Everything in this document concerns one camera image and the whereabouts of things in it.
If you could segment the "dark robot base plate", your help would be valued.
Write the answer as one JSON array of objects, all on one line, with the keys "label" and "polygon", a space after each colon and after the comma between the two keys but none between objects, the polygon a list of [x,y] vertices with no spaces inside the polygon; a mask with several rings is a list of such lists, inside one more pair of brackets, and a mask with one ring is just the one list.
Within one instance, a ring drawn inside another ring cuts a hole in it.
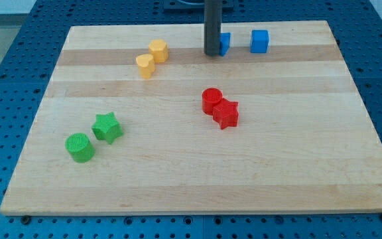
[{"label": "dark robot base plate", "polygon": [[[164,11],[203,10],[204,0],[163,0]],[[233,0],[221,0],[222,10],[233,10]]]}]

